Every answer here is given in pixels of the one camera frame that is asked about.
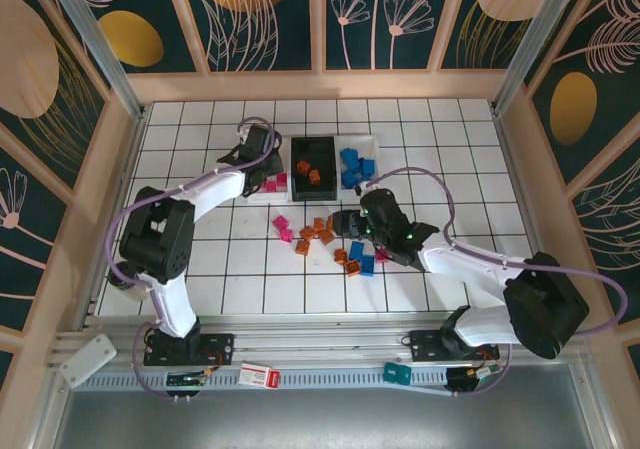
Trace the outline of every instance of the magenta cube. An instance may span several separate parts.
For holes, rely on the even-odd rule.
[[[293,231],[291,229],[282,229],[280,231],[280,240],[284,242],[292,242]]]
[[[282,231],[289,227],[289,221],[283,216],[278,216],[273,220],[273,225],[279,230]]]
[[[387,257],[389,253],[386,249],[380,248],[376,251],[376,262],[385,263],[389,260]]]
[[[278,184],[278,187],[286,187],[286,185],[287,185],[287,173],[286,172],[281,172],[280,174],[278,174],[276,176],[276,183]]]

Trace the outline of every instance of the white tile floor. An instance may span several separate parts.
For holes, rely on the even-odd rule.
[[[245,116],[275,120],[284,136],[371,134],[379,172],[413,165],[442,174],[457,203],[454,232],[462,241],[530,256],[489,107],[484,100],[385,99],[157,103],[143,141],[129,201],[142,187],[176,187],[215,165],[237,143]],[[439,186],[421,174],[397,175],[390,188],[413,220],[442,227],[448,220]],[[337,239],[311,244],[308,257],[278,239],[271,221],[286,217],[299,231],[328,217],[336,203],[249,205],[230,201],[196,224],[187,290],[199,315],[447,311],[469,301],[491,305],[481,291],[395,263],[376,264],[374,277],[345,277],[333,261]],[[371,244],[365,253],[373,254]],[[152,314],[103,283],[94,313]]]

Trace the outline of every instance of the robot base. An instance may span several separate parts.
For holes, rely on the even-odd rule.
[[[233,334],[201,334],[199,321],[184,339],[155,331],[145,338],[143,364],[149,367],[211,366],[213,357],[216,365],[228,366],[233,358],[233,343]]]
[[[411,331],[409,333],[409,344],[413,362],[445,362],[445,361],[483,361],[487,356],[483,350],[496,360],[500,359],[498,346],[485,344],[473,348],[472,352],[461,355],[447,349],[442,342],[441,330],[433,331]]]

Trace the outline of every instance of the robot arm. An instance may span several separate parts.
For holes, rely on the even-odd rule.
[[[338,235],[368,239],[399,264],[455,277],[495,298],[493,307],[462,306],[445,322],[440,336],[453,358],[463,357],[484,344],[504,343],[522,344],[534,354],[553,359],[589,313],[586,302],[566,275],[534,273],[507,265],[526,262],[558,266],[548,254],[539,252],[525,260],[455,240],[452,245],[437,227],[410,223],[388,189],[368,190],[362,194],[360,205],[361,211],[333,215]]]
[[[118,269],[148,284],[158,313],[157,330],[164,339],[162,346],[182,354],[185,360],[193,360],[200,340],[200,324],[185,284],[195,223],[223,202],[252,194],[267,177],[284,170],[278,153],[281,137],[275,131],[274,137],[272,145],[266,128],[251,126],[243,142],[218,160],[240,170],[226,169],[199,184],[189,184],[172,197],[139,207],[129,216],[122,233],[119,252],[124,260]],[[246,167],[265,154],[262,162]],[[136,202],[163,193],[145,187],[136,195]],[[120,289],[132,287],[111,271],[108,278]]]

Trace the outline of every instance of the gray metal floor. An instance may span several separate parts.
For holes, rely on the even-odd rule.
[[[391,389],[223,391],[173,406],[144,393],[76,392],[58,449],[592,447],[569,370],[516,366],[472,400]]]

